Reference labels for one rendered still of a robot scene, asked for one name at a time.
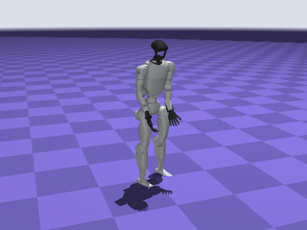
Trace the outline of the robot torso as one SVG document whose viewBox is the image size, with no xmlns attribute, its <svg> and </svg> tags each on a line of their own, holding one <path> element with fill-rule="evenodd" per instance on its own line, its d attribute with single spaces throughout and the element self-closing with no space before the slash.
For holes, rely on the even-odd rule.
<svg viewBox="0 0 307 230">
<path fill-rule="evenodd" d="M 146 61 L 144 64 L 148 65 L 148 72 L 145 75 L 143 89 L 145 89 L 147 96 L 147 103 L 149 105 L 152 115 L 159 112 L 160 102 L 157 101 L 165 87 L 169 64 L 165 59 L 161 60 L 161 65 L 154 64 L 156 61 Z M 160 62 L 161 62 L 160 61 Z"/>
</svg>

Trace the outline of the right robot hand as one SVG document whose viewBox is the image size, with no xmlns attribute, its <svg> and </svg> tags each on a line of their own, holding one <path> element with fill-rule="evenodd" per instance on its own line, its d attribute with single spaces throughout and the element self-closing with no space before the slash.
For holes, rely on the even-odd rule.
<svg viewBox="0 0 307 230">
<path fill-rule="evenodd" d="M 151 130 L 153 132 L 158 132 L 157 129 L 153 128 L 153 124 L 151 122 L 151 118 L 152 118 L 152 116 L 150 115 L 149 111 L 145 111 L 145 119 L 147 119 L 147 123 L 148 123 L 149 127 L 151 128 Z"/>
</svg>

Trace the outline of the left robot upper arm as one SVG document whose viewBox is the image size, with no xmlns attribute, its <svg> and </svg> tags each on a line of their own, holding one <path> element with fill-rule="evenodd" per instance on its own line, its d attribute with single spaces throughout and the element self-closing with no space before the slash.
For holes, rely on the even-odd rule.
<svg viewBox="0 0 307 230">
<path fill-rule="evenodd" d="M 170 91 L 171 90 L 171 80 L 173 78 L 173 73 L 174 73 L 174 70 L 175 70 L 176 66 L 171 61 L 166 61 L 166 62 L 169 64 L 169 70 L 168 70 L 168 75 L 167 75 L 167 79 L 166 79 L 164 90 Z"/>
</svg>

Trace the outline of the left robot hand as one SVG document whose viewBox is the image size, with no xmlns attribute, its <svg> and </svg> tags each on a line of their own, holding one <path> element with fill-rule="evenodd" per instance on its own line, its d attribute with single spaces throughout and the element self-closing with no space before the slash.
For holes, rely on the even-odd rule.
<svg viewBox="0 0 307 230">
<path fill-rule="evenodd" d="M 173 106 L 172 106 L 172 108 L 173 108 Z M 172 109 L 172 110 L 169 110 L 168 111 L 168 109 L 167 109 L 167 106 L 166 106 L 166 110 L 167 110 L 167 112 L 169 113 L 168 114 L 168 119 L 169 119 L 169 123 L 170 123 L 170 126 L 177 126 L 177 124 L 176 124 L 176 121 L 177 121 L 177 123 L 179 124 L 179 122 L 178 122 L 178 120 L 177 120 L 177 117 L 181 120 L 181 118 L 174 112 L 174 108 Z M 173 120 L 174 120 L 174 122 L 173 122 Z M 176 121 L 175 121 L 176 120 Z M 172 121 L 172 125 L 171 125 L 171 121 Z M 175 123 L 175 125 L 174 125 L 174 123 Z"/>
</svg>

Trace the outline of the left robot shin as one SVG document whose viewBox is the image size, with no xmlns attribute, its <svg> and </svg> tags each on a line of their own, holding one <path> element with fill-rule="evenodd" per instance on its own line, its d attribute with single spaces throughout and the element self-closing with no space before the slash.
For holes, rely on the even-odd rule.
<svg viewBox="0 0 307 230">
<path fill-rule="evenodd" d="M 158 170 L 164 169 L 164 159 L 165 159 L 165 141 L 161 146 L 154 146 L 155 156 L 157 158 Z M 163 167 L 163 168 L 162 168 Z"/>
</svg>

